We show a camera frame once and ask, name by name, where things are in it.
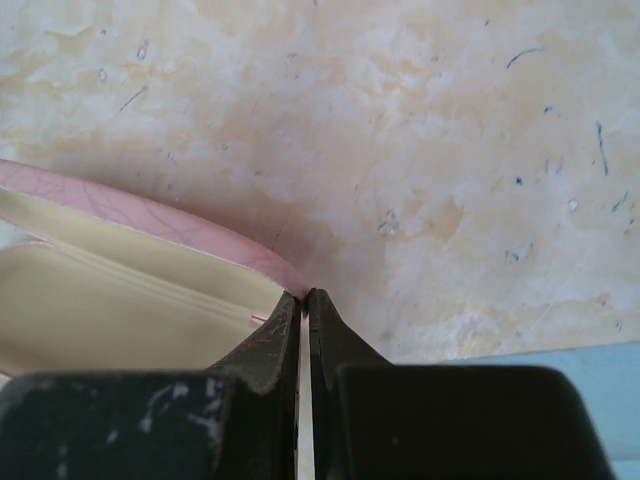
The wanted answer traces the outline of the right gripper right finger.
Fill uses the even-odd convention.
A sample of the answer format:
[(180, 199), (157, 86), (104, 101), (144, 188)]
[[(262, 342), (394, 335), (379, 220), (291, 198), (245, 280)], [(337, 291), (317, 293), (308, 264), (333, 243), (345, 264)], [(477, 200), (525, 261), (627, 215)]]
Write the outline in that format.
[(523, 365), (395, 365), (307, 297), (319, 479), (610, 479), (577, 389)]

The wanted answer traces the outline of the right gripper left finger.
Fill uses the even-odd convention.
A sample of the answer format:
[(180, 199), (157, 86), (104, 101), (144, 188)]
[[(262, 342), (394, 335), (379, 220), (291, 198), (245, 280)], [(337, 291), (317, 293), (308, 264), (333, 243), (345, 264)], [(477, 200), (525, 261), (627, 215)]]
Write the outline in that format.
[(293, 479), (302, 306), (200, 370), (19, 376), (1, 391), (5, 479)]

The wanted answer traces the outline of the pink glasses case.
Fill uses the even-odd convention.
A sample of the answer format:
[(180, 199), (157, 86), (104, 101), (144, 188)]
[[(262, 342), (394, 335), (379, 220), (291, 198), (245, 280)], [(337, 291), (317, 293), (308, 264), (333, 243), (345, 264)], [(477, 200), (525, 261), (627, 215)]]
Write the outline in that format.
[(1, 164), (1, 374), (199, 369), (308, 286), (225, 227), (90, 181)]

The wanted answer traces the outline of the light blue cloth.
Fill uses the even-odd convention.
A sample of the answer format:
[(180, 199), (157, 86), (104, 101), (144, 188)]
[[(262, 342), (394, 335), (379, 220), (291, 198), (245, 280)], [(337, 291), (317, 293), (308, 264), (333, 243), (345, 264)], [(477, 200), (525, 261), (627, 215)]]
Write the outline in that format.
[(639, 343), (475, 359), (450, 365), (527, 365), (563, 373), (579, 390), (607, 456), (621, 478), (639, 476)]

